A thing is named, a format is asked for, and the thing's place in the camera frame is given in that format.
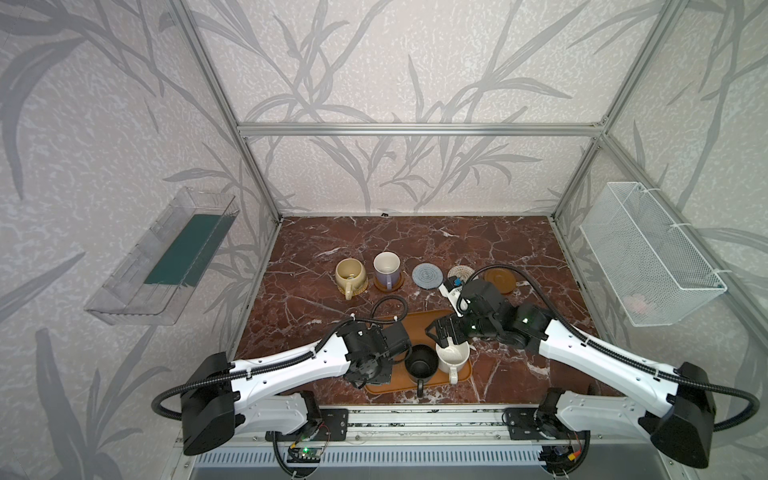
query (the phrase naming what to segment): blue coaster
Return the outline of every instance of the blue coaster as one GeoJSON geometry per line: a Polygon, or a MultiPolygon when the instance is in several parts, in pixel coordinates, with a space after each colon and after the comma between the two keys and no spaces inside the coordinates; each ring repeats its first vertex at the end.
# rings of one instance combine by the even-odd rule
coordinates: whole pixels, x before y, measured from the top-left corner
{"type": "Polygon", "coordinates": [[[437,265],[420,263],[411,274],[413,282],[425,290],[437,288],[442,284],[442,271],[437,265]]]}

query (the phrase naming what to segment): mug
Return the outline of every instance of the mug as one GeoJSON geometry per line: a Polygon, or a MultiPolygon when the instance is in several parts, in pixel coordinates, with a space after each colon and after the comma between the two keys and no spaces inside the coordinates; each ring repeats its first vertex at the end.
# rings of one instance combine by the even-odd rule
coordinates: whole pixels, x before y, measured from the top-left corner
{"type": "Polygon", "coordinates": [[[435,350],[439,360],[438,368],[448,373],[451,384],[455,385],[458,383],[458,372],[469,360],[469,342],[454,345],[453,339],[449,337],[447,347],[435,345],[435,350]]]}
{"type": "Polygon", "coordinates": [[[351,300],[355,291],[366,281],[366,268],[359,260],[345,258],[336,265],[336,285],[344,292],[344,298],[351,300]]]}
{"type": "Polygon", "coordinates": [[[431,346],[421,343],[413,346],[411,354],[406,358],[406,370],[418,387],[417,397],[424,396],[424,384],[437,373],[438,361],[437,353],[431,346]]]}
{"type": "Polygon", "coordinates": [[[379,288],[391,292],[400,281],[400,259],[392,252],[381,252],[373,259],[373,268],[376,270],[376,279],[379,288]]]}

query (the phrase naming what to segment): wall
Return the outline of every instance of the wall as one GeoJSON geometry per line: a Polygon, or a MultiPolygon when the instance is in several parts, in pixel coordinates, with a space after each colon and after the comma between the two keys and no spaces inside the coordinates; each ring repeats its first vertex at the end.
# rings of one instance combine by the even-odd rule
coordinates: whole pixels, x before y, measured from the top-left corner
{"type": "MultiPolygon", "coordinates": [[[[663,2],[189,4],[240,122],[592,123],[663,2]]],[[[546,214],[588,142],[250,140],[273,196],[292,214],[546,214]]]]}
{"type": "Polygon", "coordinates": [[[158,478],[150,411],[235,337],[273,231],[163,2],[0,5],[0,478],[158,478]],[[88,297],[181,186],[241,213],[174,326],[88,297]]]}
{"type": "MultiPolygon", "coordinates": [[[[689,2],[611,135],[766,305],[768,2],[689,2]]],[[[608,181],[630,180],[600,153],[558,218],[617,345],[754,392],[763,408],[718,432],[703,480],[755,480],[768,468],[768,357],[722,297],[672,326],[631,325],[578,229],[608,181]]],[[[740,400],[716,396],[718,419],[740,400]]]]}

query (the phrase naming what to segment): brown serving tray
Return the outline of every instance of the brown serving tray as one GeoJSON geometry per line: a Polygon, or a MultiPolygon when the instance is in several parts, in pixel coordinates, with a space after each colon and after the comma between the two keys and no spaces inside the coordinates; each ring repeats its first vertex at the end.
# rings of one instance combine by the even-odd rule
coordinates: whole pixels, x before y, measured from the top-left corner
{"type": "MultiPolygon", "coordinates": [[[[403,326],[406,328],[408,337],[411,339],[412,345],[418,345],[423,343],[435,348],[435,340],[429,338],[424,329],[432,323],[433,320],[446,316],[452,313],[453,310],[430,310],[428,312],[414,312],[409,313],[406,319],[402,321],[403,326]]],[[[464,382],[472,376],[472,365],[467,362],[464,368],[458,372],[459,382],[464,382]]],[[[435,376],[432,377],[424,387],[448,385],[450,383],[448,373],[438,370],[435,376]]],[[[368,393],[373,395],[379,395],[382,393],[390,392],[403,392],[406,390],[416,390],[416,384],[411,380],[406,371],[406,365],[404,362],[398,363],[392,367],[392,380],[385,385],[366,385],[368,393]]]]}

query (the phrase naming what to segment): red marble tabletop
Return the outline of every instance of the red marble tabletop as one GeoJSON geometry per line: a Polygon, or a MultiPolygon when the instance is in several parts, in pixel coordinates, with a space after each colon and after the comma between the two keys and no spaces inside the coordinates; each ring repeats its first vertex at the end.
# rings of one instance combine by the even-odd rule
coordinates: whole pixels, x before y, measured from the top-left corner
{"type": "MultiPolygon", "coordinates": [[[[406,275],[397,291],[411,312],[450,308],[437,290],[422,290],[410,278],[419,263],[439,266],[443,274],[457,264],[478,269],[491,263],[525,268],[574,325],[596,334],[568,263],[546,217],[291,217],[286,218],[248,319],[237,358],[272,355],[318,340],[350,313],[368,314],[384,293],[372,283],[373,258],[396,253],[406,275]],[[347,257],[364,263],[371,285],[344,299],[333,280],[336,264],[347,257]]],[[[527,283],[508,295],[510,302],[543,303],[527,283]]],[[[396,313],[382,305],[378,315],[396,313]]],[[[318,403],[539,403],[550,386],[586,393],[591,377],[539,355],[497,342],[475,341],[472,377],[454,386],[427,388],[423,399],[411,392],[378,396],[341,378],[322,379],[311,389],[318,403]]]]}

